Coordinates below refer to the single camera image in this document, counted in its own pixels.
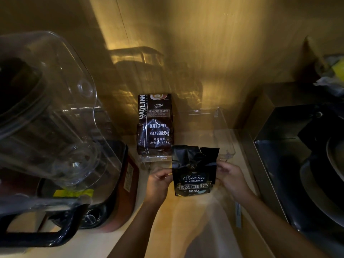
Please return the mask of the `person's right hand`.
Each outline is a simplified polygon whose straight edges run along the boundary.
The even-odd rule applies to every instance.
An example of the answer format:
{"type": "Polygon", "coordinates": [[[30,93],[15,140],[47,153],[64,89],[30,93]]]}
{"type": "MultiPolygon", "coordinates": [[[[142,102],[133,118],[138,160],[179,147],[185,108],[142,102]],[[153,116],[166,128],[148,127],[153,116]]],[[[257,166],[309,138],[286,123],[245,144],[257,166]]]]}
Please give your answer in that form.
{"type": "Polygon", "coordinates": [[[229,163],[229,172],[216,172],[216,177],[239,203],[254,195],[237,165],[229,163]]]}

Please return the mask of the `person's left hand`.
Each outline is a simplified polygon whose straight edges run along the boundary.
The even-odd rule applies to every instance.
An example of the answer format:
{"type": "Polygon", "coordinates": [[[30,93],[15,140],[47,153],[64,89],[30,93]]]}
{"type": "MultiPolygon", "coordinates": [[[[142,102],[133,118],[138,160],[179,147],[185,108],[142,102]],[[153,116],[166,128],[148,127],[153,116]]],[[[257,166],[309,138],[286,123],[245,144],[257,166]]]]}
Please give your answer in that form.
{"type": "Polygon", "coordinates": [[[144,198],[144,204],[150,207],[159,208],[166,199],[168,188],[173,181],[173,176],[156,177],[156,171],[159,169],[170,169],[157,167],[148,177],[147,189],[144,198]]]}

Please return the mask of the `black coffee bag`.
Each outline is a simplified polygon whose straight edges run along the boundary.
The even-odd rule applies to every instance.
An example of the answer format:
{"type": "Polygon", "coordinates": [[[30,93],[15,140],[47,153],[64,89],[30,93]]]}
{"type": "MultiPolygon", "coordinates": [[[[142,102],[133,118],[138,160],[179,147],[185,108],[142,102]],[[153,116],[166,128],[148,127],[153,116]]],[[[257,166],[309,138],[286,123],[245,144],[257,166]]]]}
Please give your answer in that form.
{"type": "Polygon", "coordinates": [[[175,196],[210,193],[216,182],[219,148],[173,145],[171,153],[175,196]]]}

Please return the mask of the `person's right forearm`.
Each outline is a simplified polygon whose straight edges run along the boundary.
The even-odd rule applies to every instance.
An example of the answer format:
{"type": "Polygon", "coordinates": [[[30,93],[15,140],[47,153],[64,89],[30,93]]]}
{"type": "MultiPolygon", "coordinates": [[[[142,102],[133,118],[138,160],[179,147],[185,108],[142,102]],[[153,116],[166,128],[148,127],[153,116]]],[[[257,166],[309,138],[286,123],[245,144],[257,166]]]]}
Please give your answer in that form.
{"type": "Polygon", "coordinates": [[[330,258],[277,216],[252,191],[238,191],[233,195],[245,208],[276,257],[330,258]]]}

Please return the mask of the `person's left forearm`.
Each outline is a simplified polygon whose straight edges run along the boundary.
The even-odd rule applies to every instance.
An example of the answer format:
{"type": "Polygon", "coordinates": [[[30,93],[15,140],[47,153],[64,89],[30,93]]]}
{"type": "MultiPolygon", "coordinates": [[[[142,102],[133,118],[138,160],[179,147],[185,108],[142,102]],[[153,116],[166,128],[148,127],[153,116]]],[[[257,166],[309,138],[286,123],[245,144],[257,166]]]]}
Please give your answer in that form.
{"type": "Polygon", "coordinates": [[[162,202],[144,200],[135,218],[107,258],[144,258],[157,212],[162,202]]]}

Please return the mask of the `clear acrylic holder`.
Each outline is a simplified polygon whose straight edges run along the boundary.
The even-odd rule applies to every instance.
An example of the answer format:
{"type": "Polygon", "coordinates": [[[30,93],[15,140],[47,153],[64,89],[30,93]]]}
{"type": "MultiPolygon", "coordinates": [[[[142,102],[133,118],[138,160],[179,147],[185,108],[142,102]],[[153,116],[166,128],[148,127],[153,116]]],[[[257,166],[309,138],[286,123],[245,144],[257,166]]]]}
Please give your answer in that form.
{"type": "Polygon", "coordinates": [[[174,111],[173,125],[177,145],[219,148],[217,158],[225,161],[236,153],[221,108],[174,111]]]}

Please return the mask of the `dark brown coffee bag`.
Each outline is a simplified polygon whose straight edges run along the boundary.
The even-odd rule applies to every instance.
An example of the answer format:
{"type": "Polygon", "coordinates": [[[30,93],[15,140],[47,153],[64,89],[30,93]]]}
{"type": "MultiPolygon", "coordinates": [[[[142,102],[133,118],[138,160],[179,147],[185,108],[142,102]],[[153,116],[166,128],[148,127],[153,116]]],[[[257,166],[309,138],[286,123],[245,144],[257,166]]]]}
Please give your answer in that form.
{"type": "Polygon", "coordinates": [[[174,125],[171,94],[138,95],[137,153],[141,156],[171,154],[174,125]]]}

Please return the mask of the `black blender base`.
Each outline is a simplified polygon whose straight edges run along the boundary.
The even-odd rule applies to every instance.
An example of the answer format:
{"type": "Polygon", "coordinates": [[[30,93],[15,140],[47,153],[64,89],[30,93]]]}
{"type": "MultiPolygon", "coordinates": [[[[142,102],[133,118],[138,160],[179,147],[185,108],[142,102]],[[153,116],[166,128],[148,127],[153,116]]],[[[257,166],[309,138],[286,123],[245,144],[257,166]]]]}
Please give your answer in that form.
{"type": "Polygon", "coordinates": [[[121,164],[119,174],[113,178],[104,174],[95,185],[86,189],[92,196],[92,204],[85,212],[79,229],[92,233],[110,233],[121,228],[132,216],[137,196],[139,168],[128,152],[128,146],[120,140],[106,141],[121,164]]]}

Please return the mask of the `stainless steel sink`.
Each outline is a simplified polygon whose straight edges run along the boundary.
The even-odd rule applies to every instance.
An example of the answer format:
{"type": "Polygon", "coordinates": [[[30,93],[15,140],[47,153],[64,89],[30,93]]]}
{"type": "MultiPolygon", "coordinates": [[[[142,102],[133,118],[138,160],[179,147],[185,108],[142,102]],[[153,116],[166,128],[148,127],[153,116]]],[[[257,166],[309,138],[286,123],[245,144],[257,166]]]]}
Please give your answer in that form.
{"type": "Polygon", "coordinates": [[[344,227],[316,207],[304,190],[300,168],[311,150],[298,138],[318,108],[341,102],[312,85],[263,85],[240,132],[262,200],[302,232],[344,234],[344,227]]]}

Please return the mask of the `dark round pan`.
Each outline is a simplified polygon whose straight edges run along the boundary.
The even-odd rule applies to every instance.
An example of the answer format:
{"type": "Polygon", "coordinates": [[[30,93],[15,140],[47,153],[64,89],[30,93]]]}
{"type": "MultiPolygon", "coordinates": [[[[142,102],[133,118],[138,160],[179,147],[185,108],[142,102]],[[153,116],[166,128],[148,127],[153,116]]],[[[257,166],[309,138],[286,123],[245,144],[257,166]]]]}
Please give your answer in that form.
{"type": "Polygon", "coordinates": [[[317,208],[344,228],[344,134],[300,132],[299,138],[311,150],[300,168],[302,185],[317,208]]]}

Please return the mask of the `clear blender jar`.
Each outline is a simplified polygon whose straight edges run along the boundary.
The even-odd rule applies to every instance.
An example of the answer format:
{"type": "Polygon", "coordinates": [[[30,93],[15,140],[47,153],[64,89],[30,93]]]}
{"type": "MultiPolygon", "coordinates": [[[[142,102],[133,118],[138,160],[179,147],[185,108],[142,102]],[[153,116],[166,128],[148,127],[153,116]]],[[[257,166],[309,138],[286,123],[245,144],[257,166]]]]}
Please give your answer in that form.
{"type": "Polygon", "coordinates": [[[97,125],[92,76],[49,31],[0,35],[0,248],[68,242],[86,189],[121,164],[97,125]]]}

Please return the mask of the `yellow sponge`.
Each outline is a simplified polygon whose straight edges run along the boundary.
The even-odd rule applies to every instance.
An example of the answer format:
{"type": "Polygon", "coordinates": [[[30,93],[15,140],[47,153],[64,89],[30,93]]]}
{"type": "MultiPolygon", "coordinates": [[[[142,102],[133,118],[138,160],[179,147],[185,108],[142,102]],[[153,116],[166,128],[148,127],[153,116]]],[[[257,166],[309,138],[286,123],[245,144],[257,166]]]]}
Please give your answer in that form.
{"type": "Polygon", "coordinates": [[[335,76],[344,81],[344,57],[332,66],[335,76]]]}

